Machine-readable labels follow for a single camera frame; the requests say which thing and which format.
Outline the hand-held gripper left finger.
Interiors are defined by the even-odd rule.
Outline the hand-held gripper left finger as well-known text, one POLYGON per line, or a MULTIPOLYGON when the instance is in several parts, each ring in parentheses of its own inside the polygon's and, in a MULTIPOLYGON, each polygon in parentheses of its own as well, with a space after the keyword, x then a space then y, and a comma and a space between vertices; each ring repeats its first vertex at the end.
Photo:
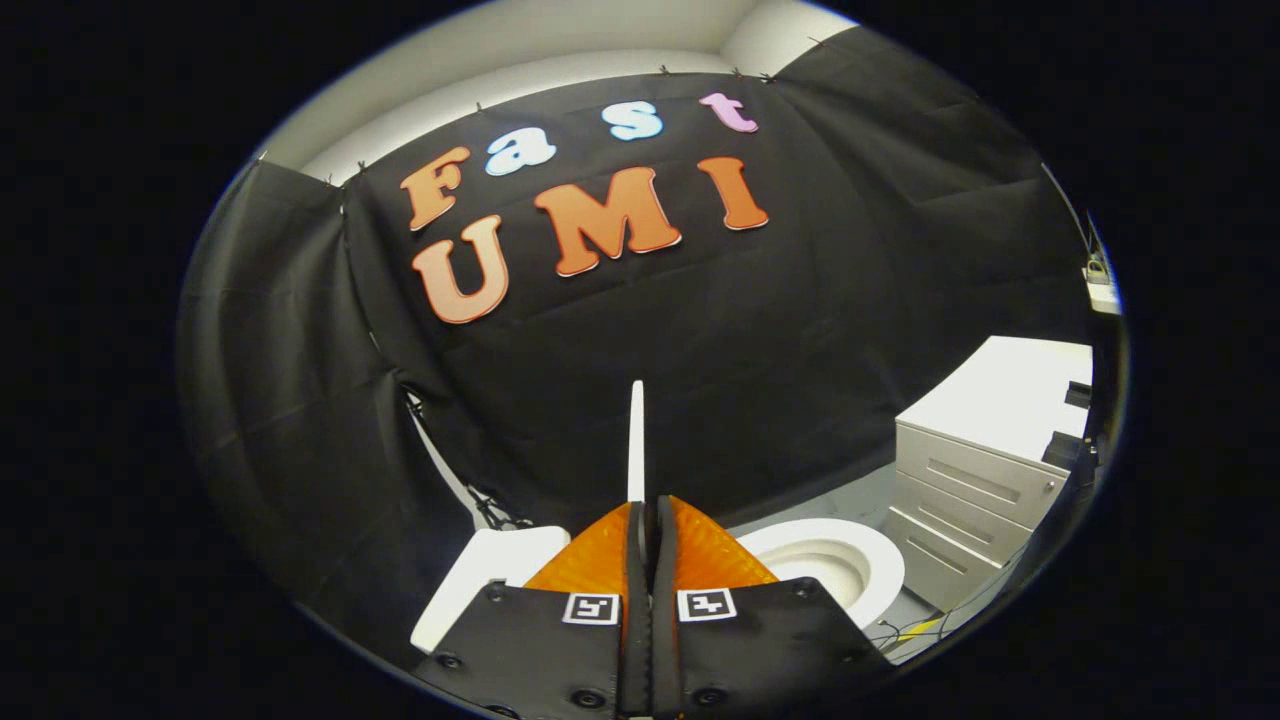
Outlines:
POLYGON ((416 621, 417 675, 507 717, 646 717, 645 562, 640 502, 579 536, 479 530, 416 621))

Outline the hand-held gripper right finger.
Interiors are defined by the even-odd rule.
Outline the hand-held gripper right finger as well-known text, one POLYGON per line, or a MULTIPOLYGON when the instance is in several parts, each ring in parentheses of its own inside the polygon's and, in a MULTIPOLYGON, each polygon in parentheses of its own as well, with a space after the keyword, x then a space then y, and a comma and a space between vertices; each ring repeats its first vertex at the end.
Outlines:
POLYGON ((867 634, 893 603, 893 543, 833 518, 731 536, 658 500, 652 584, 657 717, 814 717, 890 675, 867 634))

